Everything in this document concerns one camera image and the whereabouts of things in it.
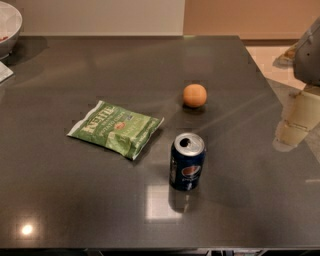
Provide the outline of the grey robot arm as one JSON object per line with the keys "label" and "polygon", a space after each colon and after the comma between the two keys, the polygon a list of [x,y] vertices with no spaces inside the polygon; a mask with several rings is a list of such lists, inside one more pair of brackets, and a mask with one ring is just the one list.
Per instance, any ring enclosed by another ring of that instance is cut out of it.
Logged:
{"label": "grey robot arm", "polygon": [[296,79],[306,84],[320,85],[320,17],[299,39],[293,68]]}

